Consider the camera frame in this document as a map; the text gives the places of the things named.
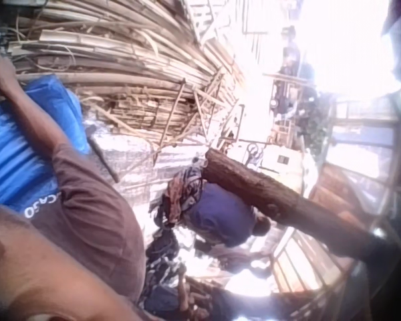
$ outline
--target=brown t-shirt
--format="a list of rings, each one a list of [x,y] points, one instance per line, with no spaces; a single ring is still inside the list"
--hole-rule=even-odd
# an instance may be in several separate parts
[[[60,145],[52,165],[59,193],[31,222],[50,241],[136,302],[146,270],[141,228],[129,204],[76,150]]]

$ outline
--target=bundle of bamboo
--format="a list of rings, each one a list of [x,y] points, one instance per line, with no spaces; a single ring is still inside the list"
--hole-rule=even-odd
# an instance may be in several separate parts
[[[198,130],[209,141],[245,88],[219,42],[199,47],[178,1],[49,0],[8,30],[21,82],[53,73],[98,117],[159,149]]]

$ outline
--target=blue shirt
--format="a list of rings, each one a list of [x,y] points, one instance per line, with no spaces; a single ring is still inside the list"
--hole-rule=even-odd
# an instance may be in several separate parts
[[[235,194],[217,184],[207,183],[200,201],[184,214],[188,228],[212,244],[234,247],[244,243],[253,232],[255,214]]]

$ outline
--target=patterned cloth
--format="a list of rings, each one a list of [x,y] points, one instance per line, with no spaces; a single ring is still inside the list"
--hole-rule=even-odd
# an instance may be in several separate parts
[[[203,190],[202,170],[191,166],[177,173],[168,183],[159,204],[154,222],[159,227],[174,227],[181,215],[201,199]]]

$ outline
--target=blue plastic sheet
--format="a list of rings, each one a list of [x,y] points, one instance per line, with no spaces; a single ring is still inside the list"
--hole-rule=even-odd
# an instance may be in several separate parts
[[[77,150],[89,152],[80,103],[55,76],[28,84],[25,92],[61,126]],[[25,216],[30,218],[37,200],[56,195],[57,182],[50,163],[30,147],[9,108],[8,102],[0,102],[0,204],[22,215],[29,209]]]

